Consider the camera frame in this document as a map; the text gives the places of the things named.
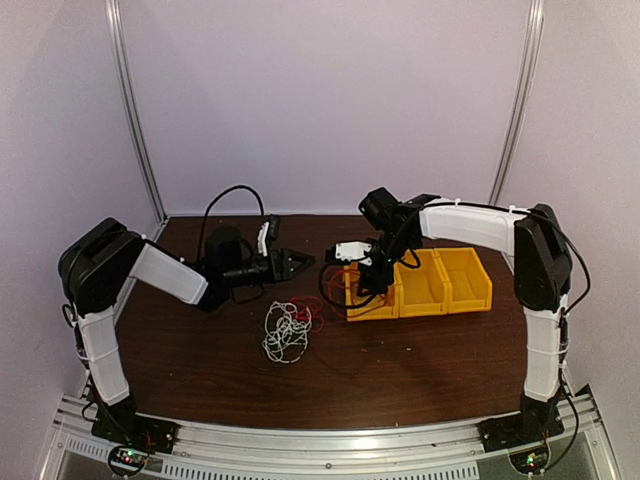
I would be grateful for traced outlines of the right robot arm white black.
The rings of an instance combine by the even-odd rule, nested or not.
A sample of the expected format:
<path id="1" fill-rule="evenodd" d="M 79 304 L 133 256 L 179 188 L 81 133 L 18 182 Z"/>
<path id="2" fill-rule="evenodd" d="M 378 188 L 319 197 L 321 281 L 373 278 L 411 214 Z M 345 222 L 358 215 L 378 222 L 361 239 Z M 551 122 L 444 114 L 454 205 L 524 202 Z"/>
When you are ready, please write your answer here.
<path id="1" fill-rule="evenodd" d="M 420 194 L 402 202 L 386 188 L 370 191 L 359 212 L 380 236 L 359 260 L 358 292 L 384 294 L 394 266 L 424 239 L 444 239 L 512 257 L 516 298 L 527 325 L 527 371 L 520 413 L 512 430 L 535 440 L 551 424 L 566 351 L 562 318 L 568 313 L 573 262 L 553 209 L 497 207 Z"/>

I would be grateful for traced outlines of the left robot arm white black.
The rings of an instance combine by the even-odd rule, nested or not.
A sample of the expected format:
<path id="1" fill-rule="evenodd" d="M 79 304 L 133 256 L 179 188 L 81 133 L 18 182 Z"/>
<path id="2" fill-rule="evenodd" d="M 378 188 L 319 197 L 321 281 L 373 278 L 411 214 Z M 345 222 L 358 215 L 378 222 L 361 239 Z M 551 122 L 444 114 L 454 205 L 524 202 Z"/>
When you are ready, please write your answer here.
<path id="1" fill-rule="evenodd" d="M 314 265 L 312 255 L 276 248 L 279 219 L 262 220 L 254 242 L 232 226 L 201 234 L 189 262 L 107 217 L 61 255 L 58 274 L 67 299 L 63 309 L 77 340 L 100 417 L 123 444 L 137 442 L 144 424 L 119 352 L 116 325 L 129 297 L 143 283 L 210 313 L 240 288 L 290 281 Z"/>

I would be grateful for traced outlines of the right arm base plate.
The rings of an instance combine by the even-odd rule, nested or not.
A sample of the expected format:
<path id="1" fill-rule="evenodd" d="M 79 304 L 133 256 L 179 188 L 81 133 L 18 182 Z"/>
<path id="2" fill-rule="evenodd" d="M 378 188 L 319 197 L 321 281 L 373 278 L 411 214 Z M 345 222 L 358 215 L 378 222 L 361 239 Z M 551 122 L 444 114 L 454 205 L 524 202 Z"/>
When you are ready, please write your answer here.
<path id="1" fill-rule="evenodd" d="M 550 415 L 521 411 L 504 417 L 489 418 L 478 424 L 486 453 L 540 443 L 564 431 L 564 424 L 557 410 L 553 410 Z"/>

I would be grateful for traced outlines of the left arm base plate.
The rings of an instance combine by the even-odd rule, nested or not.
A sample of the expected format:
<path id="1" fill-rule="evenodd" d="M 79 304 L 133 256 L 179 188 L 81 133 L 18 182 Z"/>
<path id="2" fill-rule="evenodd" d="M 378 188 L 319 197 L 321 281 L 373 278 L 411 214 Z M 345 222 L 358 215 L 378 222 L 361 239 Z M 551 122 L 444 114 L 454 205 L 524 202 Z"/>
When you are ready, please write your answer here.
<path id="1" fill-rule="evenodd" d="M 136 415 L 127 433 L 104 416 L 95 420 L 91 434 L 112 443 L 135 447 L 143 452 L 171 454 L 177 438 L 177 423 Z"/>

